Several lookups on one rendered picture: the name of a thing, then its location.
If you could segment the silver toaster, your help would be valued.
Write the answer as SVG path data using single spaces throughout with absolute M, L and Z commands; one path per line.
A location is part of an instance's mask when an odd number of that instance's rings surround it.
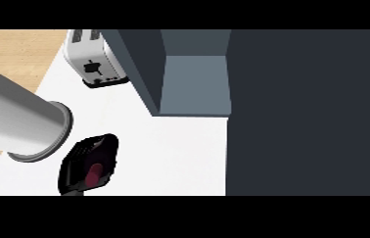
M 130 81 L 97 29 L 69 29 L 62 51 L 69 66 L 90 88 L 100 88 Z

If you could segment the dark grey open cabinet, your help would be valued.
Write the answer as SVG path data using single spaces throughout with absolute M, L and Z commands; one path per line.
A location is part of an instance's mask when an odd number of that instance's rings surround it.
M 155 117 L 231 114 L 228 29 L 105 29 L 105 40 Z

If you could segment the dark grey cabinet door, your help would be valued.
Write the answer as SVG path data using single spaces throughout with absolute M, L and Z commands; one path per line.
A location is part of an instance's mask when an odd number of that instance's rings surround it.
M 370 30 L 236 30 L 231 195 L 370 195 Z

